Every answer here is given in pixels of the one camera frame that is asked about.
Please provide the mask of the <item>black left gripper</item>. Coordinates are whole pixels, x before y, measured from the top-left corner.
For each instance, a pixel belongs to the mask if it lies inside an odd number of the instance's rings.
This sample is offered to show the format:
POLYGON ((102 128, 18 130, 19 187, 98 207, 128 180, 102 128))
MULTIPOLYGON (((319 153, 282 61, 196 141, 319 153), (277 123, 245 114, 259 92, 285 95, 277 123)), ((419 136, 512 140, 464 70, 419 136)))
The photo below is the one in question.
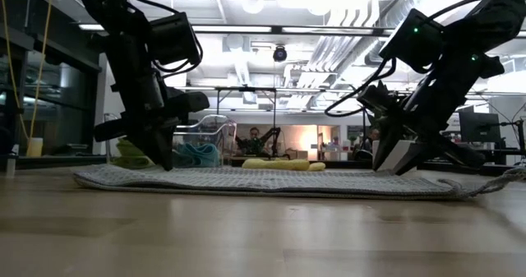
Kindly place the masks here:
POLYGON ((209 108, 207 96, 169 87, 157 73, 137 79, 117 78, 111 89, 120 96, 124 110, 119 118, 97 125, 94 138, 125 137, 155 164, 171 170, 175 127, 189 113, 209 108))

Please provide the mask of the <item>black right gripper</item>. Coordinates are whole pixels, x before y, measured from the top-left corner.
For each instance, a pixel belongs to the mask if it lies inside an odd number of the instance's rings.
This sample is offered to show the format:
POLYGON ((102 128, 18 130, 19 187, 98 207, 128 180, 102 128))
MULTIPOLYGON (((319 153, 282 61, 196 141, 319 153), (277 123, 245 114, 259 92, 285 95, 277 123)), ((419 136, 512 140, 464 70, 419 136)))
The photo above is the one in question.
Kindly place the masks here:
POLYGON ((416 136, 407 151, 393 168, 401 176, 419 164, 443 156, 454 164, 477 169, 485 163, 485 156, 467 146, 460 146, 441 135, 448 120, 464 97, 445 85, 422 85, 410 96, 399 100, 382 85, 370 85, 358 96, 366 108, 381 112, 376 120, 380 138, 372 168, 376 171, 386 161, 398 141, 406 133, 416 136))

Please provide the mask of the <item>lime green microfiber towel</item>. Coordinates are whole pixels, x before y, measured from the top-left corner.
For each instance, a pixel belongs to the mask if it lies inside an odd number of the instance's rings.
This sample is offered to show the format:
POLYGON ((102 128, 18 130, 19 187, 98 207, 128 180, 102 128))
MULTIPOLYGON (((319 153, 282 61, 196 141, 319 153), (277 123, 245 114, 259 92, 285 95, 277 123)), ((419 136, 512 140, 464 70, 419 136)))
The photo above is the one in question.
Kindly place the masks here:
POLYGON ((109 160, 110 164, 125 169, 147 169, 155 164, 126 137, 118 139, 116 144, 119 155, 109 160))

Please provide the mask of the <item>teal microfiber towel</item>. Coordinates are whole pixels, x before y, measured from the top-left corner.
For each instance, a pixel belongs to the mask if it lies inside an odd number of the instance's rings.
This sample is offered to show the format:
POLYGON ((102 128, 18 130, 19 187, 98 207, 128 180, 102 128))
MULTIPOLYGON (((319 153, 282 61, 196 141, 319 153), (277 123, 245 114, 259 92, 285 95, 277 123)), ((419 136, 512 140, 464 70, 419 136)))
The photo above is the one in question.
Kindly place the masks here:
POLYGON ((220 155, 217 147, 210 143, 177 144, 173 147, 173 164, 178 168, 214 168, 220 166, 220 155))

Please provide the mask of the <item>clear plastic bin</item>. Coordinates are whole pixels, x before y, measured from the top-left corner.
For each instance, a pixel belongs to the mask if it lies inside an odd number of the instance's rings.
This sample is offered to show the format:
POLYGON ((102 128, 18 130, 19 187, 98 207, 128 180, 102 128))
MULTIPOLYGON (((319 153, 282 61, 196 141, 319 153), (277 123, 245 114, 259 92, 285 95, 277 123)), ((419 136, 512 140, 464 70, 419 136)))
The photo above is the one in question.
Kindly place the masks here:
MULTIPOLYGON (((173 147, 183 143, 191 143, 194 146, 213 144, 219 151, 219 167, 222 167, 231 163, 236 133, 237 124, 234 120, 224 115, 209 114, 192 125, 177 126, 173 134, 173 147)), ((119 155, 116 147, 119 138, 105 142, 108 163, 112 157, 119 155)))

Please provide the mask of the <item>grey microfiber towel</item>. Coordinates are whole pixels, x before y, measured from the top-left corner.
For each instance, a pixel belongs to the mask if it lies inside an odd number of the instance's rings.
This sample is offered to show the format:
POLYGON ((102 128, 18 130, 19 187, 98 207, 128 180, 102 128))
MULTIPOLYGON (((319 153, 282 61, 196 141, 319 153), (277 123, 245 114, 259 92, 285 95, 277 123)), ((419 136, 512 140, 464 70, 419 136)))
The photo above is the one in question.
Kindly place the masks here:
POLYGON ((116 192, 155 192, 212 196, 270 196, 399 201, 464 201, 498 192, 526 179, 526 169, 505 171, 479 184, 440 178, 396 176, 391 172, 308 172, 277 169, 124 169, 92 165, 74 172, 86 188, 116 192))

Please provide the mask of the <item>yellow microfiber towel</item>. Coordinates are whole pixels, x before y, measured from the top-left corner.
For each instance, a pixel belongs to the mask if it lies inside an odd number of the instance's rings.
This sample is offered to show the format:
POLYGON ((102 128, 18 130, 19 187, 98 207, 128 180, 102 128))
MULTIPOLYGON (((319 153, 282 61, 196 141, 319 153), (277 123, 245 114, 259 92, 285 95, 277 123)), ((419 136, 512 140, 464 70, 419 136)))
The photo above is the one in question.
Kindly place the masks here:
POLYGON ((278 169, 278 170, 293 170, 293 171, 323 171, 326 168, 325 163, 315 162, 311 163, 305 159, 247 159, 242 164, 243 169, 278 169))

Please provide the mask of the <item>white round plant pot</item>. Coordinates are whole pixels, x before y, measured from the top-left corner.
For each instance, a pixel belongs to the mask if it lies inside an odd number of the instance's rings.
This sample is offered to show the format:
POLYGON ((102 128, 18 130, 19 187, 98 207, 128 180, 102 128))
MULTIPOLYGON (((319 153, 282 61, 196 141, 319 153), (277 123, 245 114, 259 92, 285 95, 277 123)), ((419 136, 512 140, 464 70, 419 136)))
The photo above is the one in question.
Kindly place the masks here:
MULTIPOLYGON (((372 142, 372 162, 376 162, 376 157, 379 152, 380 141, 372 142)), ((375 171, 395 171, 396 165, 401 162, 402 158, 407 154, 409 147, 414 144, 414 141, 400 140, 394 147, 394 149, 389 153, 385 161, 378 167, 375 171)))

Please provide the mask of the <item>black computer monitor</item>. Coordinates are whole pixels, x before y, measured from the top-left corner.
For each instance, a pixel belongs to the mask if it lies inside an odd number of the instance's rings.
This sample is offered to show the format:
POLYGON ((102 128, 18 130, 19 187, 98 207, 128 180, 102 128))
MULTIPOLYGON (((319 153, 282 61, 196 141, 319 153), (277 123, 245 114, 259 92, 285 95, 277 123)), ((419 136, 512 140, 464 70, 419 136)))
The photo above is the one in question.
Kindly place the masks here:
POLYGON ((494 113, 459 113, 460 135, 463 142, 493 142, 501 139, 500 122, 494 113))

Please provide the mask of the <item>pale yellow cylinder container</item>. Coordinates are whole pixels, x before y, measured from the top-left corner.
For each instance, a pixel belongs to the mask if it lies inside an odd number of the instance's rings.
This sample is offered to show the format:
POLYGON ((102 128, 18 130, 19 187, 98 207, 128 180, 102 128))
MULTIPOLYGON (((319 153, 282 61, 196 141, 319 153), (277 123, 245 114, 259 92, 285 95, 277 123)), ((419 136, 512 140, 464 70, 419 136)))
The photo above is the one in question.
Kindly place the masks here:
POLYGON ((26 155, 28 157, 41 157, 44 145, 44 139, 42 137, 31 137, 28 142, 26 155))

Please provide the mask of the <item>long ceiling light bar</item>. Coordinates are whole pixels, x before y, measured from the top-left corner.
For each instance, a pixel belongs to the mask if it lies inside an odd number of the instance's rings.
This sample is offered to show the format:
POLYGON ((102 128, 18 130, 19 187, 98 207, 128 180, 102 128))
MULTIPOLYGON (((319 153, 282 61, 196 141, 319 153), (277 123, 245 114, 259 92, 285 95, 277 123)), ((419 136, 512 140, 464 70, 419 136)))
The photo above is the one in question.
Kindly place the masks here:
POLYGON ((334 27, 314 25, 193 25, 195 34, 244 34, 244 35, 324 35, 389 37, 395 29, 365 26, 334 27))

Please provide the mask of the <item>black background table frame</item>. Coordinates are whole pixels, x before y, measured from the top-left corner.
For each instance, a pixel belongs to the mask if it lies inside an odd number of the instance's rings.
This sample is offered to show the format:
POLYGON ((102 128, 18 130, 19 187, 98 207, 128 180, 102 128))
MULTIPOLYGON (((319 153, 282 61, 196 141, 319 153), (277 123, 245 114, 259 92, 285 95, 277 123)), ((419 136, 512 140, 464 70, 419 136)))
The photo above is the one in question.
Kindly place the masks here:
POLYGON ((216 107, 215 112, 219 113, 219 108, 221 102, 227 98, 233 91, 237 92, 262 92, 263 95, 273 104, 273 108, 270 110, 273 113, 273 119, 272 119, 272 128, 264 135, 265 142, 268 141, 269 138, 272 139, 272 146, 271 148, 271 158, 277 158, 278 150, 277 150, 277 141, 279 138, 279 134, 281 133, 281 130, 276 127, 276 101, 277 101, 277 89, 274 87, 253 87, 253 86, 219 86, 215 87, 215 91, 217 92, 217 99, 216 99, 216 107))

